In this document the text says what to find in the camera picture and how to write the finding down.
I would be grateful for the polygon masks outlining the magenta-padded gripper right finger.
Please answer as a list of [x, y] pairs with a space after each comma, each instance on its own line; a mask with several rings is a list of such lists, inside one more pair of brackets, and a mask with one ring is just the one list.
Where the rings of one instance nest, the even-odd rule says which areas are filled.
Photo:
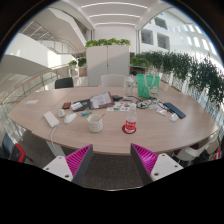
[[136, 144], [131, 144], [130, 153], [144, 185], [182, 169], [182, 166], [166, 153], [156, 154]]

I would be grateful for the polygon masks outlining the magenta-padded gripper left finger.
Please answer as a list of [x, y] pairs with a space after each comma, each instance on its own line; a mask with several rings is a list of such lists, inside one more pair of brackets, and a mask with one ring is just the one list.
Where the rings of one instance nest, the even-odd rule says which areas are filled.
[[66, 157], [57, 156], [44, 167], [44, 170], [76, 185], [81, 185], [92, 156], [93, 145], [90, 144]]

